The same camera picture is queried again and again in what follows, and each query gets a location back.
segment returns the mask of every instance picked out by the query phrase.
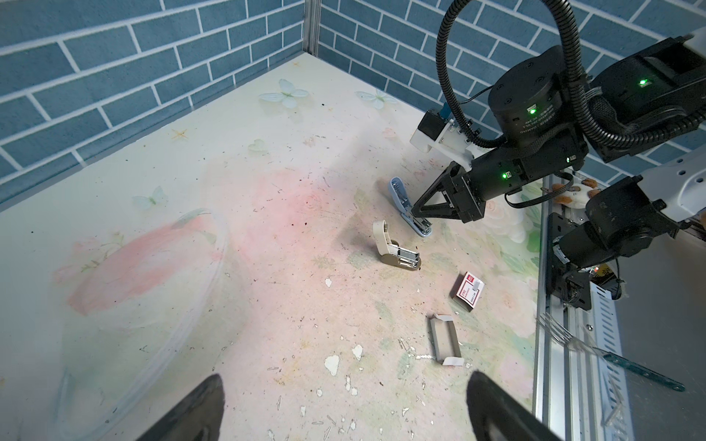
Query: open cardboard box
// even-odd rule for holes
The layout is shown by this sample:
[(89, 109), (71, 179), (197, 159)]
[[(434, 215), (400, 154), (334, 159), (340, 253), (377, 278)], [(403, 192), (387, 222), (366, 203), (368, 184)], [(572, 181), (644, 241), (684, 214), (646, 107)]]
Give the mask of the open cardboard box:
[(436, 360), (444, 366), (463, 366), (465, 361), (461, 357), (461, 346), (458, 344), (453, 317), (434, 314), (429, 322)]

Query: blue brick wall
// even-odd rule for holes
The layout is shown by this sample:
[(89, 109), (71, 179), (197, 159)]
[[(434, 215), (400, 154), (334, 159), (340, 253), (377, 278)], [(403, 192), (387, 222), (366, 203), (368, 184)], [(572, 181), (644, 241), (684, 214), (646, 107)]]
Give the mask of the blue brick wall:
[(0, 209), (299, 53), (303, 22), (304, 0), (0, 1)]
[[(318, 55), (323, 60), (421, 110), (441, 106), (434, 54), (436, 33), (451, 0), (322, 3)], [(593, 76), (665, 37), (706, 26), (704, 0), (583, 0), (571, 4), (581, 29), (583, 64)], [(540, 0), (474, 0), (454, 23), (449, 40), (449, 77), (461, 99), (495, 83), (522, 60), (559, 44), (551, 14)], [(484, 137), (499, 134), (487, 95), (464, 109)], [(705, 143), (703, 126), (610, 164), (591, 150), (582, 173), (610, 184)]]

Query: metal frame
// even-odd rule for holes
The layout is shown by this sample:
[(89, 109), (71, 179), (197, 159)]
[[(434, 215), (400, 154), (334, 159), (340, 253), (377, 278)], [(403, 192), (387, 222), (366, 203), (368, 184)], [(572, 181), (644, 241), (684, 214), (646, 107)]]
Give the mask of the metal frame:
[[(543, 187), (551, 188), (555, 182), (560, 180), (547, 176)], [(542, 219), (552, 212), (574, 222), (583, 222), (585, 218), (585, 214), (577, 210), (564, 213), (561, 206), (551, 201), (542, 204)], [(549, 246), (548, 237), (549, 226), (545, 220), (542, 222), (540, 245), (537, 315), (547, 312), (576, 337), (586, 340), (590, 336), (598, 347), (621, 354), (615, 308), (612, 301), (602, 296), (602, 289), (592, 284), (594, 306), (589, 311), (566, 307), (558, 297), (546, 292), (544, 275), (547, 271), (545, 250)], [(606, 329), (617, 339), (617, 343), (605, 340)], [(605, 419), (616, 407), (616, 393), (623, 400), (620, 416), (613, 418), (610, 425), (604, 425)], [(536, 331), (532, 410), (537, 419), (567, 441), (634, 439), (625, 373), (593, 355), (565, 349), (541, 326), (537, 326)]]
[(306, 0), (304, 7), (304, 51), (318, 56), (318, 33), (321, 24), (321, 0)]

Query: brick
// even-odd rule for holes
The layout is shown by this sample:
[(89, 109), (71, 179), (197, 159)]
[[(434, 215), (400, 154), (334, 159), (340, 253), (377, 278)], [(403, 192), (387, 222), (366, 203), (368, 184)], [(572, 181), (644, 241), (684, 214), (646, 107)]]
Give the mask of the brick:
[(477, 25), (522, 46), (529, 43), (537, 31), (537, 26), (488, 5), (483, 8)]
[(462, 53), (456, 66), (464, 72), (481, 79), (487, 83), (495, 84), (505, 71), (497, 66), (481, 60), (471, 54)]
[(363, 28), (362, 26), (358, 28), (358, 34), (356, 35), (355, 40), (389, 57), (395, 55), (395, 49), (397, 48), (397, 42), (394, 42), (389, 38), (378, 34), (377, 32)]
[(694, 131), (685, 133), (682, 136), (677, 136), (673, 141), (690, 150), (696, 150), (706, 144), (706, 131), (697, 128)]
[(282, 48), (282, 33), (275, 34), (251, 45), (253, 61), (264, 58)]
[(384, 90), (385, 89), (385, 83), (387, 82), (387, 78), (383, 77), (377, 72), (373, 72), (367, 67), (356, 63), (353, 61), (353, 64), (351, 64), (351, 75), (354, 77), (360, 78), (361, 80), (365, 81), (366, 83), (373, 85), (374, 87)]
[(167, 9), (179, 8), (202, 2), (203, 0), (164, 0), (164, 7)]
[(285, 30), (285, 46), (289, 46), (290, 44), (301, 40), (301, 27), (302, 25), (299, 25)]
[(333, 50), (327, 48), (326, 46), (319, 46), (318, 56), (327, 63), (336, 66), (344, 72), (348, 72), (351, 60), (346, 56), (343, 56)]
[(684, 155), (686, 152), (679, 150), (676, 147), (672, 147), (669, 144), (662, 144), (654, 152), (650, 153), (647, 157), (654, 159), (660, 164), (665, 164), (673, 159)]
[(78, 161), (71, 154), (56, 158), (55, 160), (30, 170), (20, 176), (0, 185), (0, 203), (6, 202), (25, 191), (34, 188), (48, 180), (78, 166)]
[(198, 9), (203, 32), (244, 20), (245, 0), (230, 0)]
[(618, 172), (615, 169), (608, 167), (603, 162), (586, 157), (585, 163), (583, 164), (583, 167), (581, 167), (581, 173), (587, 174), (588, 176), (598, 179), (599, 181), (607, 182)]
[(377, 54), (373, 57), (372, 66), (373, 69), (376, 69), (377, 71), (384, 73), (390, 78), (394, 78), (404, 84), (407, 84), (409, 82), (409, 79), (412, 77), (411, 70)]
[(436, 99), (441, 92), (441, 86), (438, 83), (427, 80), (425, 77), (417, 74), (414, 74), (409, 86), (434, 99)]
[(341, 6), (339, 11), (352, 18), (353, 20), (359, 21), (365, 25), (370, 26), (373, 29), (378, 28), (380, 23), (380, 13), (375, 9), (363, 5), (355, 0), (340, 0)]
[(14, 173), (15, 171), (15, 167), (12, 167), (9, 162), (7, 162), (4, 158), (0, 157), (0, 178), (5, 177), (10, 173)]
[(282, 7), (282, 0), (248, 0), (248, 15), (259, 16)]
[(0, 103), (0, 139), (43, 122), (44, 118), (27, 97)]
[(418, 31), (412, 26), (406, 25), (403, 22), (388, 16), (383, 16), (380, 32), (390, 35), (392, 38), (416, 49), (421, 49), (421, 46), (424, 43), (424, 36), (426, 35), (424, 32)]
[(318, 41), (322, 42), (326, 46), (333, 47), (333, 32), (325, 28), (319, 28), (318, 30)]
[(591, 69), (588, 71), (589, 74), (593, 75), (594, 78), (598, 76), (599, 73), (603, 72), (606, 67), (614, 64), (616, 61), (615, 58), (611, 58), (610, 56), (603, 55), (600, 60), (596, 62), (596, 64), (591, 67)]
[(160, 96), (162, 102), (172, 101), (179, 95), (183, 95), (199, 86), (207, 84), (210, 81), (208, 77), (208, 67), (205, 65), (195, 67), (190, 71), (180, 73), (177, 76), (164, 80), (155, 85), (157, 95)]
[(644, 0), (586, 0), (584, 3), (614, 16), (630, 20), (630, 17), (644, 3)]
[[(550, 47), (556, 46), (557, 44), (561, 46), (561, 40), (559, 39), (559, 36), (557, 34), (554, 34), (553, 32), (549, 32), (548, 30), (543, 29), (532, 43), (531, 49), (542, 53)], [(584, 46), (583, 44), (581, 45), (581, 63), (583, 64), (584, 68), (588, 68), (588, 66), (591, 66), (591, 63), (593, 63), (597, 56), (598, 52)]]
[(348, 55), (352, 59), (358, 60), (363, 64), (370, 64), (373, 53), (365, 49), (360, 44), (353, 43), (343, 37), (336, 38), (336, 50)]
[(159, 0), (0, 2), (0, 47), (161, 11)]
[(304, 21), (304, 4), (292, 6), (267, 16), (268, 32), (276, 32), (299, 21)]
[(64, 41), (79, 69), (85, 70), (137, 54), (128, 28), (115, 28)]
[[(574, 13), (574, 19), (576, 20), (576, 25), (580, 25), (581, 22), (586, 18), (588, 12), (577, 8), (576, 6), (571, 7)], [(556, 22), (554, 17), (551, 16), (549, 8), (547, 8), (541, 1), (523, 1), (517, 11), (524, 16), (531, 17), (535, 20), (541, 21), (547, 25), (556, 29)]]
[(0, 56), (0, 66), (0, 95), (73, 73), (56, 43)]
[(706, 26), (706, 18), (664, 0), (652, 0), (634, 23), (662, 35), (676, 37)]
[(628, 56), (657, 41), (599, 16), (592, 16), (581, 31), (581, 38), (618, 55)]
[(267, 34), (265, 18), (243, 23), (228, 29), (230, 36), (230, 47), (235, 49), (238, 46), (249, 43)]
[(221, 81), (217, 81), (212, 85), (208, 86), (206, 89), (199, 90), (191, 94), (191, 102), (196, 106), (197, 103), (208, 101), (210, 102), (214, 96), (222, 95), (226, 90), (234, 89), (233, 77), (227, 76)]
[(263, 72), (267, 72), (267, 60), (262, 60), (235, 73), (235, 87), (240, 87)]
[(481, 55), (489, 54), (496, 41), (495, 38), (461, 23), (454, 24), (448, 40)]
[(108, 129), (98, 110), (54, 124), (3, 147), (15, 161), (27, 167)]
[(353, 38), (353, 36), (355, 36), (355, 23), (326, 8), (321, 8), (321, 24), (346, 37)]
[(404, 18), (409, 6), (409, 0), (367, 0), (373, 6), (387, 11), (397, 17)]
[(632, 175), (640, 174), (647, 169), (655, 167), (653, 163), (647, 162), (641, 157), (628, 155), (614, 159), (611, 164)]
[(116, 126), (123, 121), (127, 121), (147, 110), (154, 109), (157, 106), (155, 94), (151, 87), (145, 87), (142, 90), (133, 92), (126, 97), (116, 99), (103, 106), (105, 114), (110, 122)]
[(209, 59), (228, 50), (228, 37), (226, 32), (218, 32), (207, 37), (201, 37), (192, 42), (180, 44), (176, 47), (179, 51), (181, 65), (186, 68)]
[(279, 66), (282, 63), (285, 63), (289, 61), (290, 59), (293, 59), (297, 56), (299, 56), (302, 53), (301, 48), (303, 47), (303, 43), (295, 44), (292, 47), (288, 47), (286, 49), (283, 49), (279, 51), (276, 54), (273, 54), (270, 56), (270, 68), (274, 68)]
[(511, 68), (515, 64), (518, 64), (528, 58), (532, 58), (533, 56), (534, 55), (530, 54), (529, 52), (525, 52), (523, 50), (512, 47), (509, 44), (499, 42), (498, 46), (493, 52), (493, 55), (490, 58), (491, 60), (497, 61), (500, 64)]
[(220, 78), (250, 64), (250, 49), (244, 47), (210, 62), (213, 78)]
[[(434, 59), (436, 59), (436, 37), (432, 37), (429, 35), (426, 38), (426, 43), (424, 43), (424, 48), (422, 51), (427, 54), (432, 56)], [(461, 51), (455, 48), (454, 46), (451, 46), (450, 44), (446, 45), (446, 62), (449, 64), (453, 64), (456, 61), (456, 58), (458, 58), (458, 54)]]
[(35, 93), (37, 101), (56, 118), (179, 69), (173, 49), (120, 64), (89, 76)]
[(84, 160), (92, 159), (90, 162), (95, 162), (104, 156), (101, 154), (106, 152), (106, 150), (116, 146), (123, 147), (128, 145), (132, 141), (142, 138), (149, 132), (169, 123), (177, 116), (181, 116), (182, 112), (186, 113), (189, 109), (189, 99), (183, 98), (167, 107), (140, 118), (125, 127), (108, 133), (106, 136), (98, 138), (97, 140), (78, 148), (76, 151)]
[(184, 11), (137, 23), (133, 31), (140, 49), (147, 51), (198, 34), (198, 19), (196, 11)]
[(422, 111), (427, 111), (429, 109), (434, 108), (441, 108), (441, 106), (437, 102), (432, 101), (429, 98), (413, 91), (412, 89), (409, 89), (408, 87), (398, 84), (394, 81), (390, 81), (388, 83), (388, 89), (386, 92), (392, 95), (393, 97), (399, 98), (402, 101), (411, 104), (412, 106)]

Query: black rubber handle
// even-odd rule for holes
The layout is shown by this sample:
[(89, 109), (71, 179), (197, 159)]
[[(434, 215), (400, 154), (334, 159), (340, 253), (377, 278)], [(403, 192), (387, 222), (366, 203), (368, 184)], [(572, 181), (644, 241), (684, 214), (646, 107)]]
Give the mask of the black rubber handle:
[(625, 368), (632, 373), (639, 375), (640, 377), (652, 380), (657, 384), (667, 386), (669, 389), (676, 390), (677, 392), (684, 392), (686, 388), (678, 381), (674, 381), (669, 377), (665, 377), (661, 373), (654, 372), (652, 369), (648, 369), (642, 365), (639, 365), (627, 358), (621, 357), (613, 352), (602, 351), (603, 359), (608, 363), (614, 364), (615, 366), (620, 366)]

